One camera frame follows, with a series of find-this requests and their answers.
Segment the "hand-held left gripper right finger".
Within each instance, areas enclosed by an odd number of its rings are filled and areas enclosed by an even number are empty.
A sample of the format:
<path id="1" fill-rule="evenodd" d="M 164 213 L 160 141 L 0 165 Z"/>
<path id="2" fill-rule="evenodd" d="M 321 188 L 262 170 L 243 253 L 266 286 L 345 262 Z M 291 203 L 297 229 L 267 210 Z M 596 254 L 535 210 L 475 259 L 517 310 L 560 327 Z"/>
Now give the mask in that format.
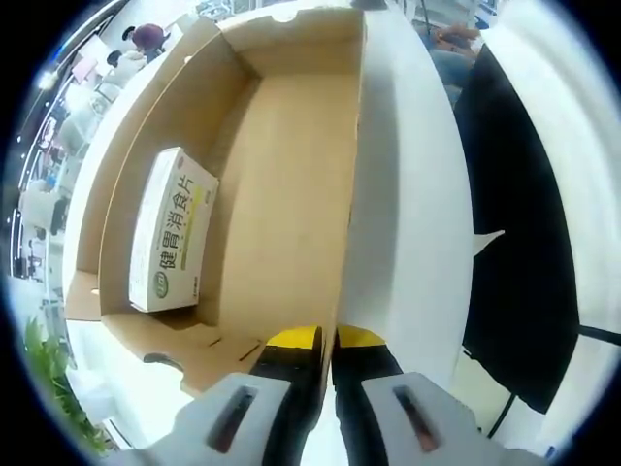
<path id="1" fill-rule="evenodd" d="M 377 334 L 337 329 L 336 413 L 351 465 L 540 465 L 482 434 L 473 412 L 427 377 L 404 372 Z"/>

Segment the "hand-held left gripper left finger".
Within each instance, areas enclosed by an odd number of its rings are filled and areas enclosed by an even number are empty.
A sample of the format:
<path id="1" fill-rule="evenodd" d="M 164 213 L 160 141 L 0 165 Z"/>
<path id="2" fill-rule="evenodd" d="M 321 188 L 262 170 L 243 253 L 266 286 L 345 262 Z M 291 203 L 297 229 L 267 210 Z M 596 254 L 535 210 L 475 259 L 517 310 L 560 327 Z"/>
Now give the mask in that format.
<path id="1" fill-rule="evenodd" d="M 322 330 L 284 330 L 251 370 L 232 373 L 177 414 L 172 431 L 116 465 L 298 465 L 318 413 Z"/>

